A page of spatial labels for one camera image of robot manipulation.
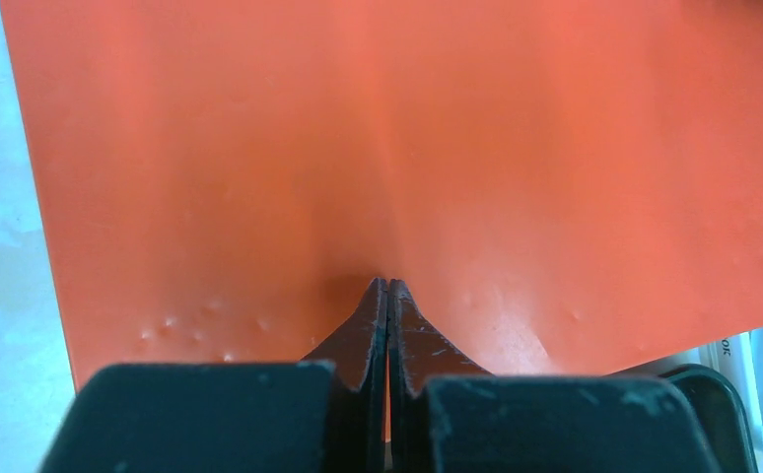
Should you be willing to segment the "orange box lid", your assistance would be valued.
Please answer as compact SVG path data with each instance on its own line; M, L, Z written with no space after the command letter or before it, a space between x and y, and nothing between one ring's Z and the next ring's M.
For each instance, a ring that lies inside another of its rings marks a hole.
M500 373L763 325L763 1L4 1L71 371L403 280Z

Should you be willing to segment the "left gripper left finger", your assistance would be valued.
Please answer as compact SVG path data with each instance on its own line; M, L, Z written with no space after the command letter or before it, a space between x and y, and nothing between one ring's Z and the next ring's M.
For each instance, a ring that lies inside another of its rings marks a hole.
M79 391L44 472L381 472L387 283L296 362L118 364Z

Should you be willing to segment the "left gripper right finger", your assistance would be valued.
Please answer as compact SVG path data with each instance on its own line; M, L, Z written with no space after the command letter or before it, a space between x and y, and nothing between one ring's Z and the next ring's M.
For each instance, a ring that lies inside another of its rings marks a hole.
M716 472L682 392L654 376L496 375L391 282L388 354L397 472Z

